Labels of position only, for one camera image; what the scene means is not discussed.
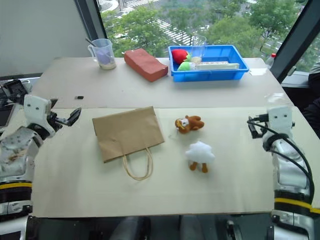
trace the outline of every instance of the brown plush legs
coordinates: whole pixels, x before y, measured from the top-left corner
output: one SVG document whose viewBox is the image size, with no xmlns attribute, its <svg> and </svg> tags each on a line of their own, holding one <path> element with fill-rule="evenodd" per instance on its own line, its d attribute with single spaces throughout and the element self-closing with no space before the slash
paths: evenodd
<svg viewBox="0 0 320 240">
<path fill-rule="evenodd" d="M 189 166 L 190 170 L 191 170 L 191 171 L 196 170 L 197 165 L 198 165 L 198 163 L 197 163 L 196 161 L 194 161 L 194 162 Z"/>
<path fill-rule="evenodd" d="M 202 163 L 202 172 L 204 174 L 206 174 L 208 172 L 208 168 L 207 168 L 207 164 L 206 163 Z"/>
</svg>

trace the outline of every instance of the white wall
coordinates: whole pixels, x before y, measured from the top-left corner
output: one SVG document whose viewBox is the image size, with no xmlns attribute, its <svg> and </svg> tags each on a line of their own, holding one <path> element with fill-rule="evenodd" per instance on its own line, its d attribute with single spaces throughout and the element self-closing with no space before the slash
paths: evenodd
<svg viewBox="0 0 320 240">
<path fill-rule="evenodd" d="M 57 57 L 88 57 L 73 0 L 0 0 L 0 77 L 42 73 Z"/>
</svg>

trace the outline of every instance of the white table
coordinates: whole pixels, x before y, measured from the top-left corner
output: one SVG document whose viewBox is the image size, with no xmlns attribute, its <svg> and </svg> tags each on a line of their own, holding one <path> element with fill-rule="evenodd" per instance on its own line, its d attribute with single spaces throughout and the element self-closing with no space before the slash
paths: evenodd
<svg viewBox="0 0 320 240">
<path fill-rule="evenodd" d="M 154 171 L 143 181 L 131 179 L 121 159 L 103 163 L 92 118 L 128 109 L 83 109 L 77 123 L 47 139 L 35 159 L 32 192 L 37 217 L 113 217 L 135 215 L 258 213 L 273 208 L 273 165 L 261 139 L 252 139 L 248 116 L 264 107 L 155 109 L 165 143 L 151 147 Z M 55 109 L 68 117 L 72 109 Z M 174 121 L 199 115 L 204 128 L 176 135 Z M 299 110 L 293 108 L 293 136 L 305 151 L 315 184 L 314 207 L 320 207 L 320 141 Z M 5 135 L 24 124 L 20 111 Z M 192 172 L 184 152 L 201 140 L 216 156 L 209 173 Z M 136 175 L 146 170 L 144 152 L 129 156 Z"/>
<path fill-rule="evenodd" d="M 168 58 L 158 58 L 170 65 Z M 264 68 L 261 58 L 245 58 L 249 68 Z M 293 105 L 269 70 L 263 75 L 245 73 L 241 80 L 173 82 L 168 76 L 149 82 L 116 58 L 117 67 L 102 70 L 91 57 L 59 58 L 43 73 L 32 94 L 58 98 L 55 108 L 216 108 L 265 107 L 268 96 L 283 95 L 278 103 Z M 76 100 L 75 96 L 84 96 Z"/>
</svg>

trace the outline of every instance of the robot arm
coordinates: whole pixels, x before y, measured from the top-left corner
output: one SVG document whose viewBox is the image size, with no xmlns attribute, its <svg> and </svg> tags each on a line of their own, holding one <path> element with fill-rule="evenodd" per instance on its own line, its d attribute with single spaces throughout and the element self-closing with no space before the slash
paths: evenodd
<svg viewBox="0 0 320 240">
<path fill-rule="evenodd" d="M 26 239 L 28 224 L 35 218 L 32 212 L 32 181 L 34 179 L 35 157 L 46 138 L 52 138 L 63 125 L 72 126 L 79 118 L 77 108 L 68 119 L 58 118 L 51 109 L 56 99 L 47 100 L 28 94 L 19 80 L 3 86 L 8 98 L 23 104 L 27 127 L 21 126 L 16 132 L 0 143 L 0 238 L 19 232 L 19 240 Z"/>
<path fill-rule="evenodd" d="M 262 138 L 263 148 L 272 154 L 275 225 L 268 229 L 267 239 L 314 240 L 314 183 L 308 161 L 293 141 L 291 109 L 274 107 L 249 117 L 247 123 L 252 138 Z M 261 134 L 255 126 L 261 127 Z"/>
</svg>

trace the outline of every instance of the brown paper bag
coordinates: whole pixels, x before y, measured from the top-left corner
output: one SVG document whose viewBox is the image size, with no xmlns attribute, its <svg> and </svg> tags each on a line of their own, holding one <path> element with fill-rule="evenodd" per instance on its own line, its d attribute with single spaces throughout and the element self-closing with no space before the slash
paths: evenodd
<svg viewBox="0 0 320 240">
<path fill-rule="evenodd" d="M 123 164 L 128 175 L 136 180 L 143 180 L 152 174 L 152 155 L 149 147 L 163 143 L 153 107 L 93 118 L 95 135 L 105 163 L 123 156 Z M 126 155 L 146 150 L 148 167 L 145 176 L 133 176 L 127 164 Z"/>
</svg>

